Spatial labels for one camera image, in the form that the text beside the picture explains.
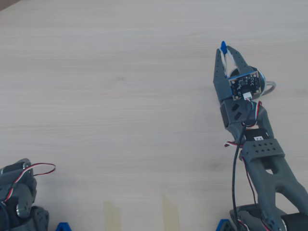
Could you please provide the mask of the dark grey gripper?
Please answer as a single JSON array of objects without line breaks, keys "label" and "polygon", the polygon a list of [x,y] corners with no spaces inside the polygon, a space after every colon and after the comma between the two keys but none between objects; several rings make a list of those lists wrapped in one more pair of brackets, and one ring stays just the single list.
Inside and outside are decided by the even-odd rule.
[{"label": "dark grey gripper", "polygon": [[[227,45],[227,54],[236,67],[231,71],[229,76],[242,75],[257,70],[256,68],[249,66],[240,52],[229,45]],[[232,91],[227,77],[228,74],[226,57],[222,49],[218,48],[215,57],[213,83],[220,103],[222,103],[224,100],[232,98]]]}]

